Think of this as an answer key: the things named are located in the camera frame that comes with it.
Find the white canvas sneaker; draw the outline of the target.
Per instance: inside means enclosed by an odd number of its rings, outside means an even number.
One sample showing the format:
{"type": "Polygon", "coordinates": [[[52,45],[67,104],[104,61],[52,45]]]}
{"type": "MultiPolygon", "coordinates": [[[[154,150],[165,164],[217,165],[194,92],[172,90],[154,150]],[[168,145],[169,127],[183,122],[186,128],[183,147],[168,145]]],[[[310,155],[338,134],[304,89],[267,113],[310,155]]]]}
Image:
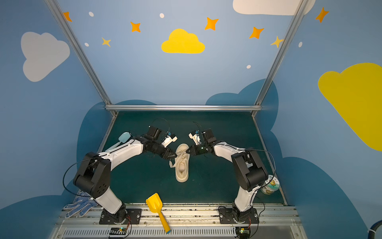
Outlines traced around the white canvas sneaker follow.
{"type": "Polygon", "coordinates": [[[189,146],[185,143],[180,144],[176,149],[177,157],[175,158],[176,179],[180,183],[184,183],[189,178],[189,160],[190,154],[187,153],[189,146]]]}

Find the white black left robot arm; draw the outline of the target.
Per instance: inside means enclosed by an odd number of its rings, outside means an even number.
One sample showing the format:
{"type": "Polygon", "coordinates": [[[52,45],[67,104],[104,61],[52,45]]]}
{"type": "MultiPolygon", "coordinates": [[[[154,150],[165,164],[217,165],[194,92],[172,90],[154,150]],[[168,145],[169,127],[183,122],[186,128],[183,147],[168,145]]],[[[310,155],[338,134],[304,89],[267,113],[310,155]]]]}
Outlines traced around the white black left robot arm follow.
{"type": "Polygon", "coordinates": [[[166,160],[177,157],[167,146],[141,136],[110,151],[85,155],[73,183],[103,208],[101,224],[127,224],[126,206],[111,190],[110,175],[120,164],[147,151],[166,160]]]}

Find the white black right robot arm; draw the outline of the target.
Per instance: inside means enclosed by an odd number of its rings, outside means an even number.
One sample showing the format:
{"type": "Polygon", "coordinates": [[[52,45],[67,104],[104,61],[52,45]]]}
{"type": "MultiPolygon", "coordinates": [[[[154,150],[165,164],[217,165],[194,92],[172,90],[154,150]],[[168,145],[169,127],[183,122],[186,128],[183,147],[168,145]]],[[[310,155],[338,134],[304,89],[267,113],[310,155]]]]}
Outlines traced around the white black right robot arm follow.
{"type": "Polygon", "coordinates": [[[192,145],[186,150],[190,155],[212,153],[230,161],[233,165],[239,191],[232,205],[232,221],[242,224],[246,220],[258,222],[252,203],[257,192],[269,178],[266,167],[259,156],[260,149],[240,148],[224,141],[211,144],[192,145]]]}

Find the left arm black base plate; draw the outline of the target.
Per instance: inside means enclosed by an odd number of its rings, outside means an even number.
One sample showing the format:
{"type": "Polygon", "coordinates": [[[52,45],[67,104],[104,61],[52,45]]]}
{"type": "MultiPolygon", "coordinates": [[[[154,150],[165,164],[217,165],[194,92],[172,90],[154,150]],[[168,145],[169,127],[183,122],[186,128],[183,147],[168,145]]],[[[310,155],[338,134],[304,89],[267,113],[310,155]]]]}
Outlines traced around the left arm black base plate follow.
{"type": "Polygon", "coordinates": [[[111,214],[103,209],[99,220],[100,225],[138,225],[140,222],[142,209],[126,209],[122,208],[115,214],[111,214]]]}

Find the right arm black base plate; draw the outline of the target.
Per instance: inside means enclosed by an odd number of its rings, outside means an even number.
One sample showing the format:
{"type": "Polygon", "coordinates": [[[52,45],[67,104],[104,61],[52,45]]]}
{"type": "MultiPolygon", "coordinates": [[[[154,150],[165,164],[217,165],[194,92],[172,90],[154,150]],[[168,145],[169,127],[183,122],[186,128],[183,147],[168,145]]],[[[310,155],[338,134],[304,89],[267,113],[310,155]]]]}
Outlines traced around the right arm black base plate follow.
{"type": "Polygon", "coordinates": [[[253,207],[245,212],[239,211],[236,207],[219,207],[219,220],[221,224],[257,224],[259,216],[257,210],[253,207]]]}

